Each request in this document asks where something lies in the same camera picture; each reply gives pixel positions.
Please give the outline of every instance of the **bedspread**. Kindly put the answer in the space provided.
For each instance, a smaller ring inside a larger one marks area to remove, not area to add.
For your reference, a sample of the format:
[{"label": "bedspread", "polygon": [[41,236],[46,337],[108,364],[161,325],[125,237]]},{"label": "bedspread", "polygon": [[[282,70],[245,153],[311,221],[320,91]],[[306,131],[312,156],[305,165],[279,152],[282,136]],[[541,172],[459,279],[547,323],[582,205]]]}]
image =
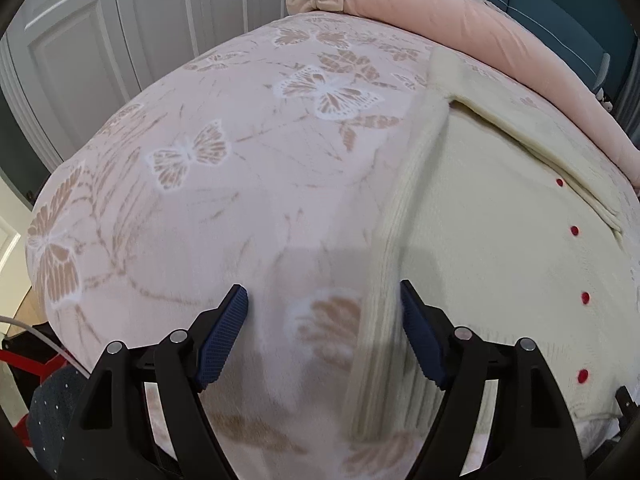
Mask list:
[{"label": "bedspread", "polygon": [[[110,340],[155,344],[242,283],[249,317],[201,396],[239,478],[404,478],[419,429],[355,444],[340,414],[372,233],[412,145],[435,46],[310,12],[230,40],[137,95],[54,172],[34,208],[28,268],[65,346],[91,368]],[[640,291],[628,180],[549,102],[456,55],[594,161],[617,193],[624,279]],[[167,447],[153,391],[150,402]],[[602,428],[580,426],[584,451]]]}]

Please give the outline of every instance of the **blue gripper pad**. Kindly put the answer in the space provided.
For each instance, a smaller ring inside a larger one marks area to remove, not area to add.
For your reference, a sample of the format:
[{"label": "blue gripper pad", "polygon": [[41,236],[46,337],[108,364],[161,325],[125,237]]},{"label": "blue gripper pad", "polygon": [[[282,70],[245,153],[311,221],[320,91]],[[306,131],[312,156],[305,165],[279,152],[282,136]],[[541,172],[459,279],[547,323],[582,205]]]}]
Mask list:
[{"label": "blue gripper pad", "polygon": [[238,337],[249,310],[249,298],[244,287],[239,287],[227,303],[225,311],[209,333],[198,354],[196,381],[202,389],[218,380],[226,358]]},{"label": "blue gripper pad", "polygon": [[425,306],[414,298],[409,289],[400,286],[400,300],[402,301],[402,326],[409,339],[411,348],[425,377],[434,381],[438,387],[443,388],[446,378],[444,369],[442,348],[430,326],[429,321],[422,312]]}]

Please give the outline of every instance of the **blue upholstered headboard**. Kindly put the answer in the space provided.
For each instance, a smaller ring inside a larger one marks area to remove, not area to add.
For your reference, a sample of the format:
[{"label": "blue upholstered headboard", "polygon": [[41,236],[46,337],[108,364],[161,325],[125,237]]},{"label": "blue upholstered headboard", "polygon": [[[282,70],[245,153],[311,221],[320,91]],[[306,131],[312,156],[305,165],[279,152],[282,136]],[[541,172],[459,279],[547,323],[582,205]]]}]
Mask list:
[{"label": "blue upholstered headboard", "polygon": [[594,92],[607,76],[609,54],[551,0],[488,0],[535,34]]}]

